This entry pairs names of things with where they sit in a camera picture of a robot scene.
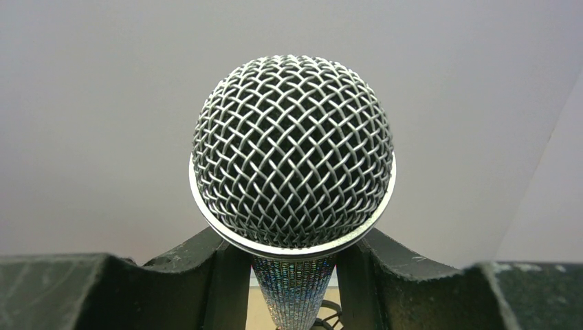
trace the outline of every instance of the microphone head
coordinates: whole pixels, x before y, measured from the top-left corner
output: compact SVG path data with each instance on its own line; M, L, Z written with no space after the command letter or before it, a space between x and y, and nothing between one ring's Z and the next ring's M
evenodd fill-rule
M318 57L237 67L204 102L190 184L208 223L260 256L322 256L374 225L395 183L393 137L374 91Z

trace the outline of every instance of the microphone handle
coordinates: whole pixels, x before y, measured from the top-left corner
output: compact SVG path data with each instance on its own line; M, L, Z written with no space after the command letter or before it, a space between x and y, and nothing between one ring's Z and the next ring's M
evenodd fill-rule
M310 330L336 266L336 255L309 261L253 256L253 270L279 330Z

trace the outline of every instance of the black holder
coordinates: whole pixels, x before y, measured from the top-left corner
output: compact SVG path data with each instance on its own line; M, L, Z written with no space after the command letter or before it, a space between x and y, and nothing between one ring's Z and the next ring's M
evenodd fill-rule
M0 329L243 330L250 266L210 228L143 266L110 254L2 257ZM373 229L339 253L337 272L345 330L583 329L580 264L458 270Z

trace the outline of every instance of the gray wall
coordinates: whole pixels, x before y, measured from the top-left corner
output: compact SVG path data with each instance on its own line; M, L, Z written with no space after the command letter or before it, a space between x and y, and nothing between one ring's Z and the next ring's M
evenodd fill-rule
M387 110L378 227L444 263L496 256L583 65L581 1L202 2L1 2L0 253L142 262L200 231L203 101L246 61L308 54Z
M496 258L583 263L583 72Z

